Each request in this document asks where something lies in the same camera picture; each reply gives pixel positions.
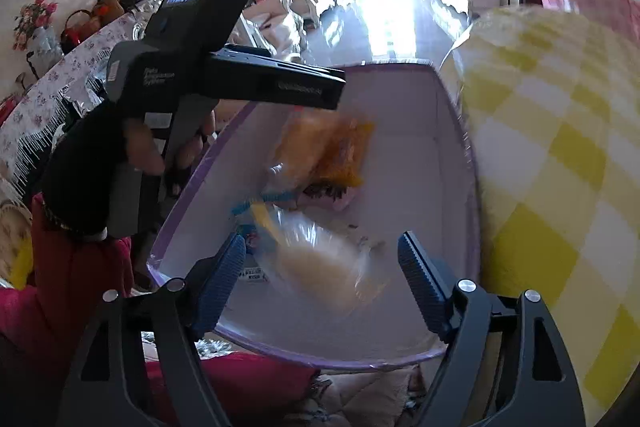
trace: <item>yellow checkered pillow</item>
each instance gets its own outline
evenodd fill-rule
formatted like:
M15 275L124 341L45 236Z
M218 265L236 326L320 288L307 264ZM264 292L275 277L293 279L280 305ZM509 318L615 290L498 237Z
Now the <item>yellow checkered pillow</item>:
M640 361L640 49L540 8L456 45L440 74L478 163L482 284L542 294L594 425Z

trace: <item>black glove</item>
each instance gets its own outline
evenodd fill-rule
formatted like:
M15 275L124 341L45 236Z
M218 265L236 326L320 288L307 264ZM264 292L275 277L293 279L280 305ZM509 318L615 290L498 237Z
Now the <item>black glove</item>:
M42 179L47 215L56 224L79 235L105 229L115 168L127 160L123 120L107 100L58 143Z

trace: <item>plastic bag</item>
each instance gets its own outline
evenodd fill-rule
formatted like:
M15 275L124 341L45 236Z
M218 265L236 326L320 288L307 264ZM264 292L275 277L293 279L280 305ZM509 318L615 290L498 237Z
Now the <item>plastic bag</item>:
M295 111L282 131L270 166L267 190L293 190L309 181L332 138L340 117L333 111Z
M236 220L236 233L244 239L247 255L253 255L259 248L260 237L255 226L255 221L250 212L251 205L255 201L274 203L280 208L294 208L296 198L293 192L280 192L278 194L261 194L258 199L243 201L231 209L231 214Z
M375 233L370 233L370 230L358 223L336 217L332 209L322 206L308 206L303 213L318 226L346 237L354 245L357 245L359 250L377 250L384 245L384 241Z
M40 75L44 75L55 66L64 54L53 26L36 28L33 39L29 42L28 51L33 52L31 63Z
M307 295L340 315L370 303L384 287L374 277L370 248L320 227L302 212L254 203L260 234L254 257L279 291Z

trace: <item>floral tablecloth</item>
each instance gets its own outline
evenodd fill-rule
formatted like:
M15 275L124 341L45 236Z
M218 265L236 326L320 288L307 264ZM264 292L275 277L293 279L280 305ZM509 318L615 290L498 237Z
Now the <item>floral tablecloth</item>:
M85 40L49 70L20 101L0 127L0 173L11 180L15 172L18 140L43 130L56 111L56 95L66 84L86 77L100 52L110 52L120 41L132 38L135 19L124 14Z

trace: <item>sticker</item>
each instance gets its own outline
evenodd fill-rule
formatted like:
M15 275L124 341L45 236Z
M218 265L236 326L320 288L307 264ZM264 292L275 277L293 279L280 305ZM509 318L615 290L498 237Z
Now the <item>sticker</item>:
M148 112L145 113L145 124L151 129L168 129L173 115L170 112Z
M253 255L258 248L258 231L255 225L238 225L238 233L244 238L247 255Z
M166 144L166 140L161 140L159 138L154 138L154 143L158 148L158 152L162 154L164 152L164 144Z
M120 65L120 61L116 60L109 68L109 74L107 75L107 82L113 82L116 79L118 74L118 66Z
M264 275L262 268L258 266L242 268L240 271L240 275L238 276L239 281L266 281L267 277Z

